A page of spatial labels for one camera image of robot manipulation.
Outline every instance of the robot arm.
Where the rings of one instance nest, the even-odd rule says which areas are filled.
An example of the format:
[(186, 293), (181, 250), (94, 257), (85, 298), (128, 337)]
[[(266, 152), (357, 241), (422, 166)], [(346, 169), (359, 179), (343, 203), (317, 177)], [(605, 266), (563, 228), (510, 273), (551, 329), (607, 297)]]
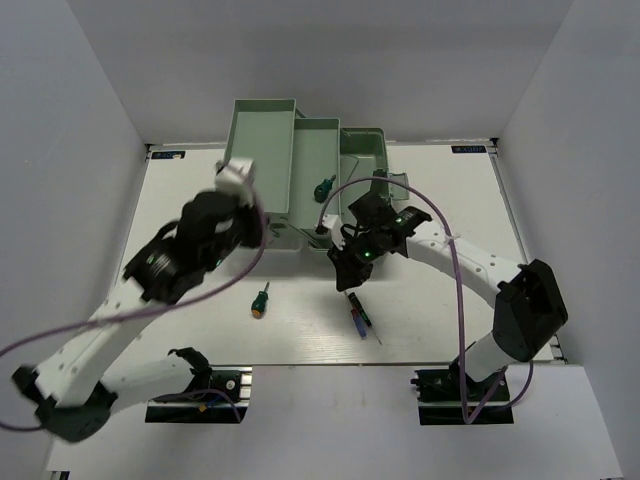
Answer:
[(215, 190), (198, 193), (183, 207), (179, 221), (162, 227), (134, 256), (90, 321), (140, 309), (156, 314), (80, 329), (47, 360), (15, 372), (14, 383), (37, 404), (36, 416), (45, 429), (78, 442), (128, 406), (207, 386), (209, 363), (190, 348), (172, 350), (165, 359), (136, 369), (120, 371), (112, 363), (164, 313), (163, 305), (175, 304), (200, 285), (237, 246), (260, 244), (263, 232), (247, 185), (253, 163), (234, 159), (230, 165), (216, 176)]
[[(338, 291), (362, 285), (372, 262), (386, 253), (399, 253), (454, 278), (452, 239), (427, 213), (415, 207), (398, 213), (373, 193), (349, 209), (358, 222), (357, 234), (347, 233), (335, 215), (326, 216), (318, 228), (330, 230), (334, 245), (328, 257), (336, 268)], [(455, 242), (463, 284), (494, 309), (493, 329), (466, 351), (466, 381), (473, 387), (513, 362), (533, 359), (568, 316), (553, 271), (544, 262), (518, 265), (465, 240)], [(457, 359), (450, 370), (457, 374)]]

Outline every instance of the white table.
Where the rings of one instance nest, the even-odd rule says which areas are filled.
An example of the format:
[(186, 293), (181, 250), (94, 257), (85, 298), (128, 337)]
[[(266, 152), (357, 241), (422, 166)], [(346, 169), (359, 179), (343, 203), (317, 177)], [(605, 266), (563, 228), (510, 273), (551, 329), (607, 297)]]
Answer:
[[(388, 147), (391, 170), (445, 213), (454, 232), (496, 255), (520, 260), (515, 235), (487, 154), (451, 153), (446, 145)], [(188, 150), (180, 160), (150, 160), (125, 249), (128, 260), (182, 205), (209, 188), (222, 148)], [(424, 208), (412, 196), (411, 204)], [(228, 279), (253, 252), (234, 253), (205, 284)], [(250, 304), (267, 281), (268, 312), (256, 320)], [(448, 363), (456, 355), (454, 282), (426, 265), (390, 256), (358, 290), (382, 340), (360, 340), (347, 303), (335, 290), (331, 263), (308, 251), (267, 251), (246, 279), (221, 295), (168, 314), (148, 327), (117, 363), (135, 365), (192, 346), (218, 365)], [(493, 311), (466, 291), (467, 341), (486, 334)], [(550, 348), (539, 360), (551, 360)]]

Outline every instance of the white wall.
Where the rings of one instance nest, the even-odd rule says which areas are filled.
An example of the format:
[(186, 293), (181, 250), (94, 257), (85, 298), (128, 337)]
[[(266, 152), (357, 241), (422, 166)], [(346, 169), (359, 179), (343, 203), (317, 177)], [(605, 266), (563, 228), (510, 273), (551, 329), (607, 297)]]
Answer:
[(293, 97), (388, 138), (499, 135), (571, 0), (69, 0), (147, 143)]
[(640, 478), (640, 3), (576, 0), (502, 135), (527, 249), (549, 261), (625, 478)]
[[(64, 0), (0, 2), (0, 147), (5, 345), (80, 321), (103, 298), (144, 169), (142, 142)], [(9, 378), (61, 341), (2, 359), (3, 420), (35, 423)], [(39, 479), (48, 445), (44, 433), (0, 432), (0, 476)]]

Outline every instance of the green screwdriver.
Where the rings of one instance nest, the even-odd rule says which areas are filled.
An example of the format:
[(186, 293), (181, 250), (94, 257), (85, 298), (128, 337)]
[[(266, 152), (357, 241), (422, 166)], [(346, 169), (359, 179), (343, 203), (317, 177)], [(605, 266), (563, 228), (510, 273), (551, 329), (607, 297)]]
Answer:
[(267, 308), (267, 300), (269, 300), (269, 294), (267, 293), (269, 290), (269, 283), (270, 282), (267, 282), (264, 290), (258, 292), (258, 296), (251, 304), (251, 313), (253, 313), (255, 318), (262, 318), (262, 315), (264, 315), (264, 311)]

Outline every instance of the screwdriver handle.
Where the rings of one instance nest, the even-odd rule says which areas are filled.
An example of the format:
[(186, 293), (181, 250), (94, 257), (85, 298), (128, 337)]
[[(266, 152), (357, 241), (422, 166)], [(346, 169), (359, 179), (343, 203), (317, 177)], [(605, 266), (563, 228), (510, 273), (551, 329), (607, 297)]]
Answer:
[(360, 338), (364, 340), (365, 338), (367, 338), (367, 330), (362, 324), (362, 317), (360, 317), (358, 311), (355, 308), (351, 310), (351, 316), (353, 317), (353, 323), (356, 324), (356, 330), (358, 330)]
[(262, 317), (267, 308), (267, 300), (269, 300), (269, 294), (265, 290), (258, 293), (258, 296), (251, 304), (251, 313), (255, 318)]
[(362, 304), (360, 303), (360, 300), (358, 300), (358, 297), (356, 297), (356, 294), (355, 293), (350, 293), (347, 296), (347, 298), (349, 299), (349, 302), (351, 302), (351, 305), (353, 306), (353, 308), (355, 308), (358, 311), (358, 314), (360, 315), (360, 317), (362, 318), (364, 323), (367, 324), (367, 327), (373, 327), (373, 324), (371, 323), (371, 320), (369, 319), (369, 316), (364, 311), (364, 308), (362, 307)]

